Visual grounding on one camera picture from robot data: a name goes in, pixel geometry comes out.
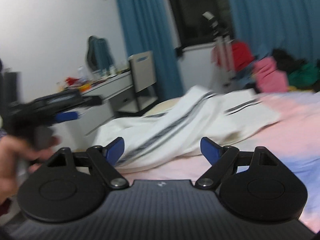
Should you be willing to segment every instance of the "red clothing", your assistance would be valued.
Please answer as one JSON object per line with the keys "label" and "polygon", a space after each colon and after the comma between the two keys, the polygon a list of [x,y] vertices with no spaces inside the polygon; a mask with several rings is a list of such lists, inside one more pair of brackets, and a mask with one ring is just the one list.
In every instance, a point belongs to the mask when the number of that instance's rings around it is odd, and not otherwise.
{"label": "red clothing", "polygon": [[[250,49],[248,45],[244,42],[234,42],[232,45],[232,55],[233,55],[233,62],[235,64],[235,70],[236,72],[239,72],[240,70],[243,70],[245,67],[247,67],[252,61],[254,61],[254,56],[252,56]],[[214,48],[212,50],[212,58],[215,57],[215,55],[218,54],[218,49]]]}

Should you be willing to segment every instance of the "dark window glass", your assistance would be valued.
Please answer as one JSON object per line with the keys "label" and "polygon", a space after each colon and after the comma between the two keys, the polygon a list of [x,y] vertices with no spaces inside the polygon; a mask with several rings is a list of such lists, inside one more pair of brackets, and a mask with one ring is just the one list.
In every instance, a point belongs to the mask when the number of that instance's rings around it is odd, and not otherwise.
{"label": "dark window glass", "polygon": [[170,0],[182,47],[212,42],[213,32],[203,33],[202,14],[211,12],[219,23],[228,27],[233,37],[232,19],[228,0]]}

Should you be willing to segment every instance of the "hand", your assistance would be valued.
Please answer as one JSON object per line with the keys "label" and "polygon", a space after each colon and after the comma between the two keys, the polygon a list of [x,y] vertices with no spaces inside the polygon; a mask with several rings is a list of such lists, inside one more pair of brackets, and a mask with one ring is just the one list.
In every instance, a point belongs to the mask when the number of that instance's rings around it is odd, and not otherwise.
{"label": "hand", "polygon": [[[52,137],[49,149],[35,151],[23,139],[13,136],[4,136],[0,140],[0,205],[10,196],[18,191],[16,178],[16,165],[19,157],[26,160],[46,160],[53,155],[51,147],[59,144],[56,137]],[[29,172],[34,172],[40,164],[32,165]]]}

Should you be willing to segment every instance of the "blue lever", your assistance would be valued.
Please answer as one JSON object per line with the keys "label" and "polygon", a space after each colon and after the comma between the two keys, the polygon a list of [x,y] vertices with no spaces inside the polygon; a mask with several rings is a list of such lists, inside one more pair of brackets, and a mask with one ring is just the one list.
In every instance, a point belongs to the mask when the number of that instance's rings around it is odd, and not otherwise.
{"label": "blue lever", "polygon": [[201,139],[200,150],[211,165],[214,165],[221,158],[223,153],[223,148],[207,137]]}
{"label": "blue lever", "polygon": [[107,162],[112,166],[115,166],[123,153],[124,139],[122,137],[118,137],[104,148],[103,156],[106,158]]}

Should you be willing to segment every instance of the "blue clip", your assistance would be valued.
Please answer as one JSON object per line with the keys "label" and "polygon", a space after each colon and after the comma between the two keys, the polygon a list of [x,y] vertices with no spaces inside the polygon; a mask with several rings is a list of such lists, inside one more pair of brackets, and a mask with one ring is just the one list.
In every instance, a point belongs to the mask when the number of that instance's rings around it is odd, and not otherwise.
{"label": "blue clip", "polygon": [[78,119],[78,113],[77,112],[65,112],[65,113],[59,113],[55,116],[56,123],[71,121]]}
{"label": "blue clip", "polygon": [[112,166],[116,165],[116,162],[120,159],[123,153],[124,139],[122,137],[118,137],[109,143],[103,150],[103,156]]}
{"label": "blue clip", "polygon": [[200,150],[207,161],[214,165],[220,158],[223,152],[223,148],[214,143],[207,137],[203,137],[200,141]]}

